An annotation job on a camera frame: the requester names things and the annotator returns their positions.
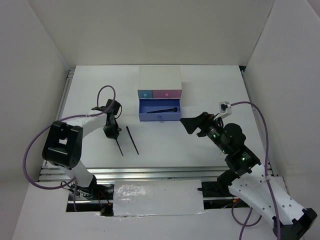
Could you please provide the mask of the black fan makeup brush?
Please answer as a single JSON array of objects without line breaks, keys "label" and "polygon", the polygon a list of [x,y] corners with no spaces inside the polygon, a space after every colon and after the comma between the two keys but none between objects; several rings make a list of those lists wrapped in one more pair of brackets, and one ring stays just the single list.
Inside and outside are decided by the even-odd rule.
[{"label": "black fan makeup brush", "polygon": [[177,111],[178,111],[178,108],[177,107],[173,107],[173,108],[169,108],[169,109],[160,109],[160,110],[148,111],[147,114],[168,113],[168,112],[176,113]]}]

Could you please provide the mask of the thin black makeup brush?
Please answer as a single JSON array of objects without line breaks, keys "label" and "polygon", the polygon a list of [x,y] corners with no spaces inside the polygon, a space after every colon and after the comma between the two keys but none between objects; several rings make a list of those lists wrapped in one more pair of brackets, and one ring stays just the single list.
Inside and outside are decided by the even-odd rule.
[{"label": "thin black makeup brush", "polygon": [[127,130],[127,133],[128,133],[128,135],[129,135],[129,137],[130,137],[130,140],[131,140],[131,142],[132,142],[132,144],[133,144],[133,146],[134,146],[134,149],[135,149],[136,153],[139,155],[140,153],[139,153],[139,151],[138,151],[138,148],[137,148],[137,146],[136,146],[136,144],[135,144],[135,141],[134,141],[134,139],[133,139],[133,137],[132,137],[132,134],[131,134],[130,129],[129,129],[128,126],[126,126],[126,130]]}]

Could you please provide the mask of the pink drawer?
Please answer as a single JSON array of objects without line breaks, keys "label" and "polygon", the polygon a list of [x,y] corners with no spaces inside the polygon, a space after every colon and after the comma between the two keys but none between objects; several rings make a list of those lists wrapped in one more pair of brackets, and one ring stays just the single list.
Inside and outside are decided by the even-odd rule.
[{"label": "pink drawer", "polygon": [[166,89],[152,91],[152,97],[154,99],[180,99],[181,95],[181,89]]}]

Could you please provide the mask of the purple drawer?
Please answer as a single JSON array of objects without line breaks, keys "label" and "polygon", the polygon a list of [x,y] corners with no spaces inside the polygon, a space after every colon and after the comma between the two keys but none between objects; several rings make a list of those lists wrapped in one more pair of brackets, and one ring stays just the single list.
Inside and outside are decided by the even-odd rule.
[{"label": "purple drawer", "polygon": [[[151,113],[147,112],[178,108],[177,112]],[[139,100],[139,120],[141,122],[168,122],[179,121],[181,118],[180,99],[140,99]]]}]

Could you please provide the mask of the light blue drawer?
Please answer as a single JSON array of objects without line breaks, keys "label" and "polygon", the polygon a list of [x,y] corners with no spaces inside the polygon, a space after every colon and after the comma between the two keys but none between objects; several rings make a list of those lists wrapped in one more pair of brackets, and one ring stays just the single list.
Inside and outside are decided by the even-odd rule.
[{"label": "light blue drawer", "polygon": [[153,91],[152,90],[138,90],[138,97],[139,99],[152,99],[153,98]]}]

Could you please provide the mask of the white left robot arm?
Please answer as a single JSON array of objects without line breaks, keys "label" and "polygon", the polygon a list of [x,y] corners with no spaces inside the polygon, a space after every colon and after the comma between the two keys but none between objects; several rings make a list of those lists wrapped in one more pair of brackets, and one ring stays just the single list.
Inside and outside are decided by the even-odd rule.
[{"label": "white left robot arm", "polygon": [[117,141],[122,130],[117,123],[122,105],[109,99],[105,106],[94,107],[90,115],[65,122],[57,120],[52,123],[44,144],[42,157],[57,166],[70,179],[77,181],[76,189],[82,196],[91,200],[99,193],[112,195],[113,185],[101,185],[81,161],[83,138],[97,129],[102,129],[108,139]]}]

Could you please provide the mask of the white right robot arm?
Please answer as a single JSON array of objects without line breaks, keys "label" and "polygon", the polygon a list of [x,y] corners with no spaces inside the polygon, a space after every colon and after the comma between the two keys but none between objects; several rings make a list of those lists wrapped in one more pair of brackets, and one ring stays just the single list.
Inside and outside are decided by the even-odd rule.
[{"label": "white right robot arm", "polygon": [[221,126],[213,114],[181,118],[188,134],[208,137],[225,155],[229,169],[220,175],[218,192],[240,198],[268,223],[282,240],[299,240],[310,229],[317,213],[296,202],[265,170],[259,158],[245,146],[246,136],[235,123]]}]

